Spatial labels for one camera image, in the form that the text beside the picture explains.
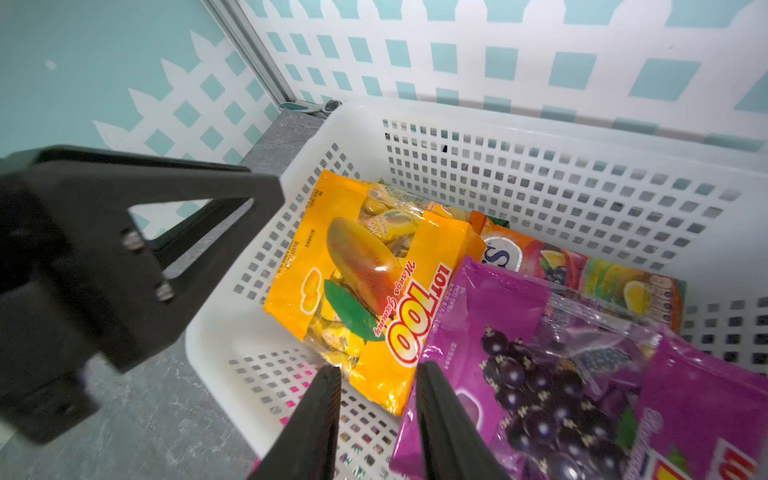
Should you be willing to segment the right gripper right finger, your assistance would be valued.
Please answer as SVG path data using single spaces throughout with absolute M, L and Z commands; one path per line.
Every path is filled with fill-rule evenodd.
M 426 479 L 507 479 L 437 363 L 416 372 L 416 407 Z

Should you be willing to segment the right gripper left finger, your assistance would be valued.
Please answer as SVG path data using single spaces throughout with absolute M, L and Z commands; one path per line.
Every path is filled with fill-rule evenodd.
M 341 372 L 327 365 L 251 479 L 332 479 L 335 476 L 341 402 Z

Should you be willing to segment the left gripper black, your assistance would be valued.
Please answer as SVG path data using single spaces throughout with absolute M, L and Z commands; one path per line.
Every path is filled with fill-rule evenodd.
M 87 363 L 173 344 L 285 201 L 245 167 L 53 146 L 1 162 L 1 418 L 47 444 L 99 409 Z

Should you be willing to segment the purple grape candy bag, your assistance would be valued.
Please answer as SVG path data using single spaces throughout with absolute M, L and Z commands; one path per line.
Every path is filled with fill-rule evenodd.
M 426 340 L 474 430 L 514 479 L 638 479 L 638 402 L 662 327 L 465 259 Z

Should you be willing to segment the yellow mango candy bag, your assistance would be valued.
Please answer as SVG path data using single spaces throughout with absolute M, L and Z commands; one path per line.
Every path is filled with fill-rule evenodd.
M 325 171 L 264 307 L 399 415 L 455 270 L 484 249 L 466 210 Z

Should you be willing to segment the large pink mixed candy bag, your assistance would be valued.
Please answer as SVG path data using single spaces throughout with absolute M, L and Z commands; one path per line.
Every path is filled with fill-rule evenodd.
M 627 479 L 764 479 L 767 379 L 667 333 L 647 367 Z

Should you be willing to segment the orange Fox's candy bag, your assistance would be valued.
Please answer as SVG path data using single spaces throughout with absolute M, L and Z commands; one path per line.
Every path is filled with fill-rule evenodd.
M 470 213 L 469 223 L 486 243 L 482 263 L 574 289 L 680 330 L 683 281 L 557 247 L 477 211 Z

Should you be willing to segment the white plastic perforated basket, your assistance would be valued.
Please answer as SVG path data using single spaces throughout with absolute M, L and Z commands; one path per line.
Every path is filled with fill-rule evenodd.
M 767 160 L 711 145 L 401 101 L 343 106 L 280 177 L 218 194 L 248 210 L 227 273 L 189 325 L 190 363 L 262 463 L 305 391 L 308 350 L 263 304 L 323 171 L 385 180 L 579 253 L 686 282 L 682 332 L 767 370 Z M 243 229 L 249 230 L 242 236 Z

